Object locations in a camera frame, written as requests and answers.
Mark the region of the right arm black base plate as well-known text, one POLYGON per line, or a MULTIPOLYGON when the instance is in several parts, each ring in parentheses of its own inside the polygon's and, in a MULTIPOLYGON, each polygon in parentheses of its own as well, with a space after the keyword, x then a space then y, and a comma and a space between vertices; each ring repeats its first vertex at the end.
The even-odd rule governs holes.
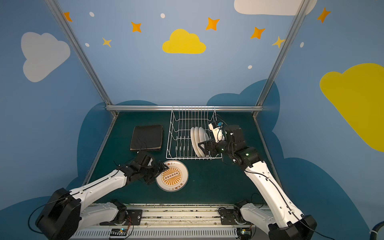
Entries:
POLYGON ((255 209, 252 208, 234 208, 227 209, 224 207, 218 208, 222 225, 250 225, 259 224, 263 217, 261 217, 255 209))

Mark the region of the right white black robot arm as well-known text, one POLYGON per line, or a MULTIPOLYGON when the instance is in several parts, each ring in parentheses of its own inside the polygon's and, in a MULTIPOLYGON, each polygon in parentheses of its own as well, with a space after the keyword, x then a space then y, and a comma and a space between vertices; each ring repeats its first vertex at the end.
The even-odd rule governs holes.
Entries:
POLYGON ((214 135, 210 139, 199 128, 194 136, 194 149, 202 157, 228 156, 257 187, 271 211, 268 214, 252 203, 242 202, 238 204, 241 219, 261 229, 271 240, 310 240, 316 233, 317 222, 289 199, 257 150, 247 145, 242 129, 238 125, 217 127, 214 135))

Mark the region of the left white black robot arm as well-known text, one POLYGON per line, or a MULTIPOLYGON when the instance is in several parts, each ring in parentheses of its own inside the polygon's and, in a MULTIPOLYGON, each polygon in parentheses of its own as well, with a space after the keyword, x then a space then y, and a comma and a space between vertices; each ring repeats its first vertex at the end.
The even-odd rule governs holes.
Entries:
POLYGON ((68 240, 77 231, 100 223, 132 226, 126 206, 119 201, 100 206, 93 206, 93 203, 137 180, 150 185, 166 170, 166 164, 157 162, 150 153, 140 151, 132 160, 87 185, 69 191, 58 189, 41 206, 43 210, 36 219, 35 232, 49 240, 68 240))

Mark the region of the white round plate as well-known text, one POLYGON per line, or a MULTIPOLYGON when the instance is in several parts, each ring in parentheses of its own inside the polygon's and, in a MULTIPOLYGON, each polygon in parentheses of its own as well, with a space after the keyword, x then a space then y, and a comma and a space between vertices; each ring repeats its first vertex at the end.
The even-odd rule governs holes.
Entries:
MULTIPOLYGON (((196 145, 198 147, 198 143, 200 143, 200 128, 199 127, 195 127, 195 139, 196 139, 196 145)), ((200 158, 203 158, 205 157, 205 154, 204 152, 198 147, 198 150, 200 152, 200 155, 201 157, 200 158)))
POLYGON ((158 187, 166 192, 181 190, 189 180, 189 171, 186 165, 176 160, 166 161, 164 164, 168 169, 156 178, 158 187))
POLYGON ((197 147, 197 145, 196 145, 195 128, 194 128, 194 127, 191 128, 191 130, 190 130, 190 135, 191 135, 191 142, 192 142, 193 149, 194 149, 194 151, 195 151, 197 157, 200 158, 201 155, 200 155, 200 152, 199 152, 198 147, 197 147))
MULTIPOLYGON (((208 141, 210 138, 207 134, 207 132, 202 128, 202 127, 199 127, 200 128, 200 141, 203 142, 203 141, 208 141)), ((209 154, 206 154, 206 150, 202 150, 205 154, 205 156, 208 156, 209 154)))

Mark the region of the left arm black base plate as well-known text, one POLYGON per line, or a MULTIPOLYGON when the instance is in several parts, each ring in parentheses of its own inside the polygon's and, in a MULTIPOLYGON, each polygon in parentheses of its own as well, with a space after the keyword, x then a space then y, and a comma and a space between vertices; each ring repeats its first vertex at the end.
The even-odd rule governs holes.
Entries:
POLYGON ((119 210, 117 216, 110 222, 102 222, 100 226, 138 226, 141 223, 142 210, 119 210))

